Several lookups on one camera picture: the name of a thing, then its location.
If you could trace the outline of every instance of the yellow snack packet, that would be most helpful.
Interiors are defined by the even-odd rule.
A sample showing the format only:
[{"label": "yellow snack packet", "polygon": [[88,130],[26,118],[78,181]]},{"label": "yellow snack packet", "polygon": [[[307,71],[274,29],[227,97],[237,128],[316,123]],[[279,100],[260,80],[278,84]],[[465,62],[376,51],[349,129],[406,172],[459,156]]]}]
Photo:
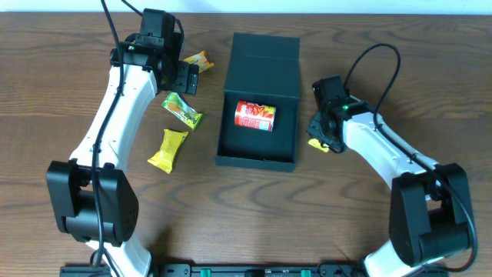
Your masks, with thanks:
[{"label": "yellow snack packet", "polygon": [[200,71],[198,73],[202,73],[215,65],[215,63],[208,61],[207,52],[205,50],[198,53],[197,55],[185,58],[183,62],[187,62],[192,65],[198,65],[200,67]]},{"label": "yellow snack packet", "polygon": [[164,140],[162,141],[161,149],[152,158],[148,159],[147,162],[159,167],[168,174],[171,173],[172,162],[175,159],[176,152],[187,135],[188,132],[175,132],[164,129]]},{"label": "yellow snack packet", "polygon": [[320,149],[321,151],[328,153],[330,149],[326,145],[321,145],[320,141],[316,138],[312,138],[307,142],[309,145],[313,146],[316,149]]}]

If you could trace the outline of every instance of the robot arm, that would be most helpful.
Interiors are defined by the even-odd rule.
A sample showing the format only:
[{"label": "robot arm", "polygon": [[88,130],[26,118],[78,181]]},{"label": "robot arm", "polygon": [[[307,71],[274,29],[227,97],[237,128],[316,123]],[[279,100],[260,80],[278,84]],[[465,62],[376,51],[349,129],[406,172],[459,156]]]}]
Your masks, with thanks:
[{"label": "robot arm", "polygon": [[184,34],[175,32],[178,20],[164,11],[145,9],[139,34],[120,42],[123,61],[111,52],[108,88],[91,127],[69,162],[53,161],[46,179],[55,219],[61,232],[79,242],[98,248],[98,221],[94,193],[82,190],[91,181],[94,143],[112,105],[124,66],[121,97],[108,122],[96,159],[100,183],[106,262],[119,276],[148,275],[150,252],[134,233],[138,200],[125,177],[128,160],[140,121],[150,101],[161,90],[194,95],[198,84],[197,65],[178,61]]},{"label": "robot arm", "polygon": [[[388,184],[391,192],[390,238],[363,262],[370,277],[399,277],[423,265],[468,249],[472,234],[456,199],[443,191],[424,166],[443,176],[459,192],[471,211],[470,192],[464,170],[456,164],[439,165],[417,152],[396,135],[380,115],[377,123],[403,150],[390,142],[374,125],[374,109],[351,96],[340,76],[313,84],[319,112],[307,132],[336,153],[352,149],[360,154]],[[441,208],[428,211],[427,200],[442,201]]]}]

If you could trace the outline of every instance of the white wall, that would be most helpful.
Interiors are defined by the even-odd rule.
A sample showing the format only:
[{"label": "white wall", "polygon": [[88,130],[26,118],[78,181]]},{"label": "white wall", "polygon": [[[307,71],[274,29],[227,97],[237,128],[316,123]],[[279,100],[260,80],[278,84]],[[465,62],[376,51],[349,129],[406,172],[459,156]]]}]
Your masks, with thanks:
[{"label": "white wall", "polygon": [[[492,0],[128,0],[167,12],[383,13],[492,15]],[[106,0],[111,12],[128,12]],[[0,12],[100,12],[99,0],[0,0]]]}]

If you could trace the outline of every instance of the green connector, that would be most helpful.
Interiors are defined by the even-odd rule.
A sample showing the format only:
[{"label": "green connector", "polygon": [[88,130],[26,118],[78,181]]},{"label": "green connector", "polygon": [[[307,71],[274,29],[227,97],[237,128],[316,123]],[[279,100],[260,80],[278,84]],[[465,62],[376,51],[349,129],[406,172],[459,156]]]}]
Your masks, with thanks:
[{"label": "green connector", "polygon": [[210,269],[202,269],[200,271],[200,277],[211,277],[211,276],[212,276],[212,271]]},{"label": "green connector", "polygon": [[311,270],[301,270],[301,277],[311,277]]}]

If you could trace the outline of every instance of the green snack packet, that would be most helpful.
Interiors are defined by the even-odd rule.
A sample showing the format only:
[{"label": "green snack packet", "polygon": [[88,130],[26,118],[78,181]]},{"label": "green snack packet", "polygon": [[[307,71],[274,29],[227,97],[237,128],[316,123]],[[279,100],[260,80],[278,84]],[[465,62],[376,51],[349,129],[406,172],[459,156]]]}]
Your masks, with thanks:
[{"label": "green snack packet", "polygon": [[169,93],[168,97],[162,102],[162,106],[176,115],[193,131],[197,128],[203,114],[197,113],[192,109],[176,92]]}]

